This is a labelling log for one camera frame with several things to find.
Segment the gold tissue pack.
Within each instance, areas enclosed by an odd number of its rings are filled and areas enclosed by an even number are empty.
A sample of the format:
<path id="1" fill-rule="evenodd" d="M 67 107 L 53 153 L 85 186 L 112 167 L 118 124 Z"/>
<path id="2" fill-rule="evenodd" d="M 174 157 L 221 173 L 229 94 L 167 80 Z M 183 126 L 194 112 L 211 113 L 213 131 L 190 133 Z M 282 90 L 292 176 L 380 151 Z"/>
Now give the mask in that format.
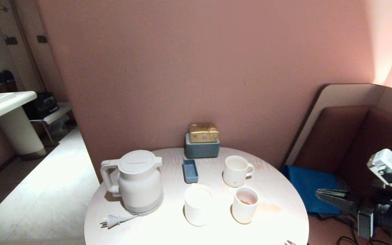
<path id="1" fill-rule="evenodd" d="M 215 143 L 219 141 L 219 130 L 215 124 L 190 124 L 190 143 Z"/>

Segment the small blue rectangular tray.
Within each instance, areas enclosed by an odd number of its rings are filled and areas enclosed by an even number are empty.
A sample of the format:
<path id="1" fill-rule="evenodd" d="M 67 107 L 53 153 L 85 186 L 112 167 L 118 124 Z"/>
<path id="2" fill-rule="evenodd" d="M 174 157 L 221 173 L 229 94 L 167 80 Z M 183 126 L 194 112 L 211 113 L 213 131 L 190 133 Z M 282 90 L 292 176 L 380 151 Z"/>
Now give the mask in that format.
<path id="1" fill-rule="evenodd" d="M 183 159 L 182 169 L 185 183 L 192 184 L 198 182 L 199 174 L 194 159 Z"/>

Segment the white electric kettle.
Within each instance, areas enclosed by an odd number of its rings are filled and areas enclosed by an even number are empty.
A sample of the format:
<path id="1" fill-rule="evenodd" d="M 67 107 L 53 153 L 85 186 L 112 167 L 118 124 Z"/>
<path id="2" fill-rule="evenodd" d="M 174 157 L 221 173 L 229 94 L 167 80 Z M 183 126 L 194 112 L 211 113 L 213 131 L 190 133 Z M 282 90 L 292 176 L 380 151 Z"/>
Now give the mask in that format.
<path id="1" fill-rule="evenodd" d="M 126 205 L 142 207 L 164 195 L 161 166 L 162 157 L 136 150 L 119 159 L 104 160 L 100 172 L 107 192 L 121 197 Z"/>

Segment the beige bench side panel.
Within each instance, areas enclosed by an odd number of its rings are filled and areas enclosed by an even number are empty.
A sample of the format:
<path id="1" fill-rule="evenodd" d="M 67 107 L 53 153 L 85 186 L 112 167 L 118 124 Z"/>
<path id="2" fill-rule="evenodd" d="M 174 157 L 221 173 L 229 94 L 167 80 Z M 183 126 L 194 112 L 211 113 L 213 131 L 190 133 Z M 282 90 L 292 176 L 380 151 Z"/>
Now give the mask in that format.
<path id="1" fill-rule="evenodd" d="M 392 88 L 369 83 L 325 84 L 317 92 L 285 157 L 292 165 L 311 132 L 320 112 L 326 107 L 368 105 L 392 113 Z"/>

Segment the grey round kettle base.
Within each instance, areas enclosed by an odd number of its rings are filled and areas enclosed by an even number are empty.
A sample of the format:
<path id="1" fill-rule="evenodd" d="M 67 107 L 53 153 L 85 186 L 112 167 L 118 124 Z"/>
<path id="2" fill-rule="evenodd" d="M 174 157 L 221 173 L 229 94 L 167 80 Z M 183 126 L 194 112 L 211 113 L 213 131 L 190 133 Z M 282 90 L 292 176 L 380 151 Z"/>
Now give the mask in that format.
<path id="1" fill-rule="evenodd" d="M 157 200 L 155 200 L 149 205 L 145 205 L 142 207 L 135 207 L 123 203 L 123 208 L 126 209 L 126 211 L 128 211 L 132 215 L 147 216 L 153 213 L 154 211 L 156 211 L 162 205 L 163 200 L 164 200 L 164 195 L 162 194 Z"/>

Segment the grey fabric bag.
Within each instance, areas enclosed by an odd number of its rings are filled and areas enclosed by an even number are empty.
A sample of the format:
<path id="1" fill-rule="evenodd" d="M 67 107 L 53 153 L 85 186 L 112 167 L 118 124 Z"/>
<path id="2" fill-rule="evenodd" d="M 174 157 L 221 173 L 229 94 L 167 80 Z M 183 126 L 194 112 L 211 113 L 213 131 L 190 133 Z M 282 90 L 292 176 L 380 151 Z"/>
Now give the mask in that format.
<path id="1" fill-rule="evenodd" d="M 342 191 L 350 191 L 350 187 L 348 186 L 347 182 L 338 176 L 335 176 L 335 180 L 336 183 L 338 185 L 338 190 L 342 190 Z M 334 215 L 334 214 L 328 214 L 328 213 L 315 213 L 315 212 L 307 212 L 309 215 L 311 215 L 312 217 L 317 218 L 317 220 L 319 221 L 326 221 L 326 220 L 330 220 L 330 219 L 334 219 L 338 222 L 341 222 L 345 225 L 348 225 L 350 228 L 356 228 L 356 217 L 353 217 L 351 215 L 348 215 L 346 212 L 344 211 L 340 211 L 340 213 L 338 215 Z"/>

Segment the blue fabric bag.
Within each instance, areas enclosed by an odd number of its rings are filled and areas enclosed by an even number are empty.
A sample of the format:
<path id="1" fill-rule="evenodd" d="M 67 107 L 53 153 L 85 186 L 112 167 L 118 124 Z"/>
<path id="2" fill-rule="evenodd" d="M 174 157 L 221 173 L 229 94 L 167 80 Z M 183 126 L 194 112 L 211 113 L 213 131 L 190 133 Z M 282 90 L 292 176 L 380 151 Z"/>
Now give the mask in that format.
<path id="1" fill-rule="evenodd" d="M 338 189 L 339 185 L 333 174 L 301 168 L 292 165 L 283 167 L 281 173 L 292 183 L 303 200 L 308 213 L 339 215 L 341 210 L 321 201 L 316 196 L 319 188 Z"/>

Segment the blue-grey tissue box holder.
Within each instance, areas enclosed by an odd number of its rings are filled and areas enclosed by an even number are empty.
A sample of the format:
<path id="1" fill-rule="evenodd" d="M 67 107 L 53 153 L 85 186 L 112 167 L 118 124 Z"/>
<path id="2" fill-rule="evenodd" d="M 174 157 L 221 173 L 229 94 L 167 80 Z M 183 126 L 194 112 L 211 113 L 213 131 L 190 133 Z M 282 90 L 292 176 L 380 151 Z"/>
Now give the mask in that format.
<path id="1" fill-rule="evenodd" d="M 191 143 L 190 135 L 187 132 L 185 134 L 184 155 L 188 159 L 218 157 L 220 145 L 220 141 L 212 143 Z"/>

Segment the wide ribbed white cup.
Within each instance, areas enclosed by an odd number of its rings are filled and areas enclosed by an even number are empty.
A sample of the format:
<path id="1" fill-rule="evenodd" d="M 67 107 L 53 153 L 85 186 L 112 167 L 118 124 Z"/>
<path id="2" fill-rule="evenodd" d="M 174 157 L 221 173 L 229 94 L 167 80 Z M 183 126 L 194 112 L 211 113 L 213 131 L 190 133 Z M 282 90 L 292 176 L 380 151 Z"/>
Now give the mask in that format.
<path id="1" fill-rule="evenodd" d="M 213 193 L 202 184 L 192 183 L 184 194 L 184 214 L 187 221 L 197 227 L 209 223 L 213 215 Z"/>

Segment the tall smooth white cup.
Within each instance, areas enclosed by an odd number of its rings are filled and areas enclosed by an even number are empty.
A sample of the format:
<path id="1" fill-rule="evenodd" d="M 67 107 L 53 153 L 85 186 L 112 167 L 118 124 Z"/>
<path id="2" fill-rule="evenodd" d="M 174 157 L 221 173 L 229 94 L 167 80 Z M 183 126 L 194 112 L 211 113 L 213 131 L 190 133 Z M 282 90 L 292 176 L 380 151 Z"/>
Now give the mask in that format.
<path id="1" fill-rule="evenodd" d="M 231 206 L 233 218 L 242 224 L 252 222 L 259 203 L 257 192 L 247 186 L 239 187 L 234 195 Z"/>

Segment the black box appliance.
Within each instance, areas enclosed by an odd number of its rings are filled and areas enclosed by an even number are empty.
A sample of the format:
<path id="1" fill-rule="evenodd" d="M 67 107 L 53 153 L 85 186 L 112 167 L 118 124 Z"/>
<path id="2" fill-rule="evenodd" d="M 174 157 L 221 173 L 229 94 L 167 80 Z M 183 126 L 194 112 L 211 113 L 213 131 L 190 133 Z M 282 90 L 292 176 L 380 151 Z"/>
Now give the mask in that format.
<path id="1" fill-rule="evenodd" d="M 59 106 L 53 93 L 37 93 L 37 98 L 22 105 L 29 120 L 43 120 L 45 117 L 56 112 Z"/>

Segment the wooden side shelf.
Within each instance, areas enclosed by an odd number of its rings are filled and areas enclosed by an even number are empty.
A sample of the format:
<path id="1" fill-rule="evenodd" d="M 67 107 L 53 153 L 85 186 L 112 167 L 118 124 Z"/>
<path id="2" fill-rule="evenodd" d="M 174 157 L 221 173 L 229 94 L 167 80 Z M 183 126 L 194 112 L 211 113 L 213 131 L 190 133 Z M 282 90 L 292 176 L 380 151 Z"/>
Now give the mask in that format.
<path id="1" fill-rule="evenodd" d="M 68 112 L 71 111 L 71 106 L 70 106 L 69 102 L 58 102 L 57 105 L 59 108 L 57 110 L 53 111 L 53 113 L 51 113 L 50 115 L 48 115 L 44 119 L 30 120 L 31 124 L 40 124 L 45 129 L 46 135 L 48 136 L 49 141 L 51 143 L 50 145 L 46 145 L 46 146 L 56 146 L 56 143 L 53 141 L 53 138 L 50 134 L 50 131 L 48 130 L 48 127 L 52 123 L 57 121 L 59 118 L 61 118 L 62 116 L 66 115 Z"/>

